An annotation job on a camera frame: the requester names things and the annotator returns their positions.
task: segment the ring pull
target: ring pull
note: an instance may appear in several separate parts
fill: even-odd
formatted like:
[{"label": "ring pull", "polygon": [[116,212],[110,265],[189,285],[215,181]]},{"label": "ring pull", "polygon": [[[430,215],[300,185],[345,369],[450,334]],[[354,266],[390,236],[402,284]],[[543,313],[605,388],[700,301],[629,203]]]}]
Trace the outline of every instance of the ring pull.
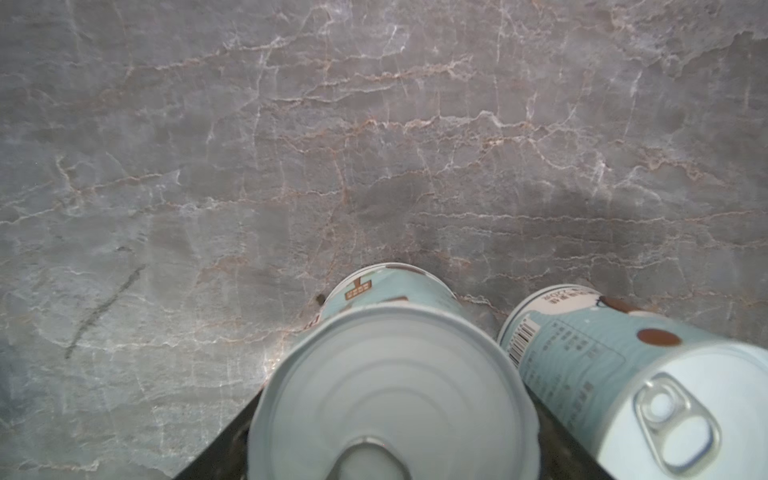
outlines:
[{"label": "ring pull", "polygon": [[637,420],[656,463],[673,478],[704,470],[720,451],[720,425],[673,376],[659,373],[634,397]]},{"label": "ring pull", "polygon": [[339,454],[339,456],[336,457],[336,461],[333,463],[333,467],[331,468],[330,473],[326,476],[326,480],[339,480],[339,476],[341,474],[341,466],[343,465],[344,461],[347,460],[348,457],[354,452],[365,448],[373,448],[384,452],[384,455],[386,455],[387,458],[389,458],[389,460],[394,463],[400,471],[402,480],[411,480],[411,472],[408,470],[408,467],[403,462],[403,460],[401,460],[400,457],[394,453],[391,447],[387,447],[386,443],[371,436],[364,436],[352,440]]}]

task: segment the can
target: can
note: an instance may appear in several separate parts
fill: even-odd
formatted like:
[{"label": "can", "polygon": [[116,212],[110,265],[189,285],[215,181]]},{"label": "can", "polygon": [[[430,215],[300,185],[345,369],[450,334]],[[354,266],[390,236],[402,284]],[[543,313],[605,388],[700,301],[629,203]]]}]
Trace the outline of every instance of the can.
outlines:
[{"label": "can", "polygon": [[530,295],[498,342],[617,480],[765,478],[768,351],[579,285]]},{"label": "can", "polygon": [[267,383],[248,478],[536,479],[532,401],[506,353],[460,313],[416,267],[349,276]]}]

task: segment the metal can lid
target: metal can lid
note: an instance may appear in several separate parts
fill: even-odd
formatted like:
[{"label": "metal can lid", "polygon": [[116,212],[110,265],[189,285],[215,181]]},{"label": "metal can lid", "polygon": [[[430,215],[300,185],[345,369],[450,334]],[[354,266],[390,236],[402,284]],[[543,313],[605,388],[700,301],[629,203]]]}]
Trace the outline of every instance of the metal can lid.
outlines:
[{"label": "metal can lid", "polygon": [[449,313],[348,310],[278,366],[248,439],[248,476],[538,476],[538,419],[517,372],[482,331]]},{"label": "metal can lid", "polygon": [[638,379],[606,417],[597,457],[613,476],[765,478],[768,351],[724,339],[672,353]]}]

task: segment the brown circle graphic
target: brown circle graphic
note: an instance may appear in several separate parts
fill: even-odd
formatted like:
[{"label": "brown circle graphic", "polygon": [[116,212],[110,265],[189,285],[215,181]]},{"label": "brown circle graphic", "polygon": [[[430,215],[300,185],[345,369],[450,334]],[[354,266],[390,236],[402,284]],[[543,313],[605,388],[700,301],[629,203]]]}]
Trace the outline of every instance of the brown circle graphic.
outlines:
[{"label": "brown circle graphic", "polygon": [[672,332],[659,329],[642,329],[637,332],[637,338],[642,343],[653,346],[678,346],[683,340]]}]

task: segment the gray marble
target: gray marble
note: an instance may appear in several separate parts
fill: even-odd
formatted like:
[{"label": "gray marble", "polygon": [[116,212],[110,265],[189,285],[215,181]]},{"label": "gray marble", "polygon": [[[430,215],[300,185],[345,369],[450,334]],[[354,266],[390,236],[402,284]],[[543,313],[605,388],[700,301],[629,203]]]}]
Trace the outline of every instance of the gray marble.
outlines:
[{"label": "gray marble", "polygon": [[0,3],[0,476],[166,478],[352,270],[768,346],[768,2]]}]

